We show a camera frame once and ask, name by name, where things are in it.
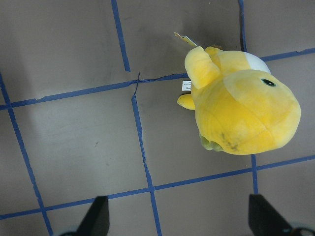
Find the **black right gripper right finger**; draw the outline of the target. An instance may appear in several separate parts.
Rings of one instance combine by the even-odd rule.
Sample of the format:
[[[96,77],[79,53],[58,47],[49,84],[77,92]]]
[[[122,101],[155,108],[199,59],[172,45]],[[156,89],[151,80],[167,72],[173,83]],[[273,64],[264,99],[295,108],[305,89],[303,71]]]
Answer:
[[[261,195],[249,195],[248,224],[255,236],[313,236],[307,227],[293,227]]]

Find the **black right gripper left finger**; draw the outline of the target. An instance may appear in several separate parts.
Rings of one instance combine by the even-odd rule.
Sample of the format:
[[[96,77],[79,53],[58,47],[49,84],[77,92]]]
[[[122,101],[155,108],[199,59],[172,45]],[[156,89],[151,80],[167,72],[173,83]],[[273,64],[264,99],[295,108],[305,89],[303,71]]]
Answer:
[[[61,236],[107,236],[110,228],[109,203],[107,196],[97,196],[75,231]]]

